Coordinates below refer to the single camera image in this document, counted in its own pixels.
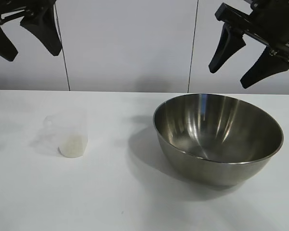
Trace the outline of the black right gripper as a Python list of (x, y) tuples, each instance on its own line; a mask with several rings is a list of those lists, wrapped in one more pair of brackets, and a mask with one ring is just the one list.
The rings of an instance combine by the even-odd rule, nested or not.
[(215, 13), (224, 23), (209, 71), (216, 73), (246, 43), (248, 35), (266, 48), (241, 78), (244, 89), (272, 75), (289, 70), (289, 0), (249, 0), (252, 12), (246, 14), (226, 3)]

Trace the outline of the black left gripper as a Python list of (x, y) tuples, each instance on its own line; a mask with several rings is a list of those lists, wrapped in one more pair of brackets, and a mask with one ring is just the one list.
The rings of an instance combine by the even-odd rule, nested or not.
[[(53, 7), (56, 0), (0, 0), (0, 24), (24, 17), (20, 26), (33, 34), (53, 56), (58, 56), (62, 43), (55, 25)], [(0, 56), (12, 62), (17, 49), (0, 27)]]

